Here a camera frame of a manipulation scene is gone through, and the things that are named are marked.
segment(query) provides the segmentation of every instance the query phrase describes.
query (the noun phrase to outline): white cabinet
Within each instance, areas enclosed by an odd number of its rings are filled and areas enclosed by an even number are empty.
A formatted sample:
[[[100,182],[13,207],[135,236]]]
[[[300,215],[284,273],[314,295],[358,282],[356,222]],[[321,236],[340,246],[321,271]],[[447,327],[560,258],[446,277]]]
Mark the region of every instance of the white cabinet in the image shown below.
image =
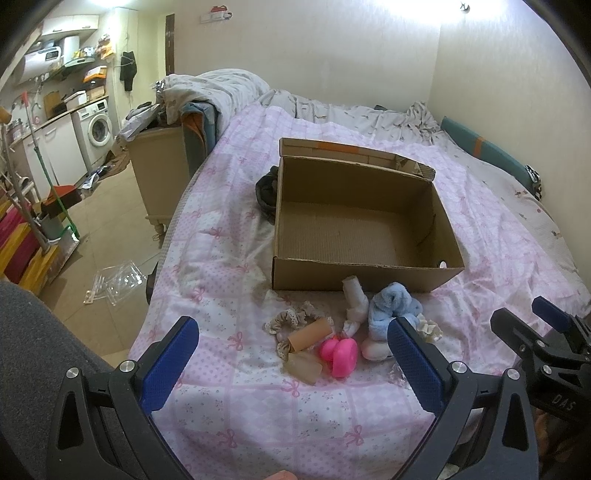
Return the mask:
[[[69,15],[67,17],[46,18],[39,40],[59,40],[72,35],[80,35],[85,40],[99,28],[98,15]]]
[[[80,153],[70,115],[63,116],[44,127],[43,143],[59,185],[74,185],[86,175],[86,165]]]
[[[43,163],[53,185],[74,185],[87,173],[86,165],[72,125],[65,115],[35,132]],[[39,198],[45,199],[51,190],[29,136],[12,146],[11,158],[17,172],[35,183]]]
[[[51,178],[51,182],[56,185],[57,184],[57,180],[56,180],[56,176],[53,173],[53,170],[51,168],[51,163],[48,160],[48,155],[47,155],[47,150],[45,149],[45,145],[43,143],[43,136],[39,135],[39,132],[35,132],[35,138],[37,139],[37,143],[39,144],[39,150],[41,151],[41,156],[43,158],[43,163],[45,164],[45,167],[47,168],[47,171],[49,173],[49,176]],[[21,174],[24,175],[26,174],[25,172],[22,172],[21,169],[19,167],[25,167],[28,164],[28,170],[29,173],[27,174],[28,177],[30,177],[33,182],[35,182],[35,188],[37,189],[37,194],[39,195],[40,199],[45,199],[47,198],[47,196],[49,195],[49,192],[51,190],[50,186],[49,186],[49,182],[47,181],[47,178],[45,177],[45,174],[43,173],[43,168],[41,166],[41,163],[39,162],[39,158],[37,157],[37,153],[35,152],[35,146],[33,145],[33,139],[31,137],[26,138],[25,140],[23,140],[22,142],[24,144],[24,165],[23,162],[20,161],[18,163],[17,167],[17,171]]]
[[[72,17],[72,24],[70,30],[97,30],[99,28],[98,15],[74,15]]]
[[[43,21],[43,30],[41,36],[46,37],[48,35],[58,34],[61,35],[63,32],[71,30],[70,26],[73,23],[73,16],[68,17],[54,17],[46,18]]]

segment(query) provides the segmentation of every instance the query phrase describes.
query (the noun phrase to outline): gray fabric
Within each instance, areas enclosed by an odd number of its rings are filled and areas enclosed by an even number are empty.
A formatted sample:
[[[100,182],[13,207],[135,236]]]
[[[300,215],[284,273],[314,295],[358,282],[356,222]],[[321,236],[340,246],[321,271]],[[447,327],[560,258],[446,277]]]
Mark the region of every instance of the gray fabric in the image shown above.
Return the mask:
[[[36,480],[46,478],[47,441],[64,374],[112,368],[31,293],[0,280],[0,432]],[[112,410],[105,421],[122,466],[145,478]]]

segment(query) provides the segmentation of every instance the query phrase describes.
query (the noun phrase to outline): blue plush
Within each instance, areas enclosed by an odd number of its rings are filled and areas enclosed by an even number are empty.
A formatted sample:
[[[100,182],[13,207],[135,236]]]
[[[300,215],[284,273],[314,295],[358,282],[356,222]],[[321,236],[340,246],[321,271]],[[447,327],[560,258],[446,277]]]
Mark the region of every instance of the blue plush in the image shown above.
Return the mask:
[[[377,342],[386,342],[388,325],[396,317],[405,317],[417,328],[417,316],[422,312],[423,306],[410,296],[404,285],[391,283],[369,302],[369,337]]]

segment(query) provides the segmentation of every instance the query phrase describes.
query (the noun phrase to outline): pink rubber object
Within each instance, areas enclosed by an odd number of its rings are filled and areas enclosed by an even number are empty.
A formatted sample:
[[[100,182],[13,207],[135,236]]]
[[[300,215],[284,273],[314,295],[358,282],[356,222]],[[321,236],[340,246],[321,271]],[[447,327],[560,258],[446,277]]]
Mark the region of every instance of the pink rubber object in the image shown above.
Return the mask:
[[[325,362],[332,362],[333,354],[335,352],[335,348],[339,344],[338,338],[329,338],[325,340],[322,345],[320,345],[320,350],[318,350],[318,355],[322,360]]]
[[[333,353],[333,377],[348,377],[355,370],[358,350],[357,342],[352,338],[346,338],[339,342]]]

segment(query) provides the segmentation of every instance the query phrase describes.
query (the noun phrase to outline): cardboard box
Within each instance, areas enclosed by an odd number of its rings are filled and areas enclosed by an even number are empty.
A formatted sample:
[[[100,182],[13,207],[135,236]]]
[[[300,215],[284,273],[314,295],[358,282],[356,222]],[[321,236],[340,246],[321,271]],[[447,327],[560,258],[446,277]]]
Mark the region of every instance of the cardboard box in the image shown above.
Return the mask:
[[[86,92],[86,95],[88,97],[89,102],[92,100],[96,100],[97,98],[104,97],[105,87],[97,87],[93,88],[92,90],[88,90],[88,92]]]
[[[464,269],[433,179],[409,158],[368,148],[284,138],[272,286],[364,290],[393,281],[428,292]],[[439,268],[444,261],[446,268]]]

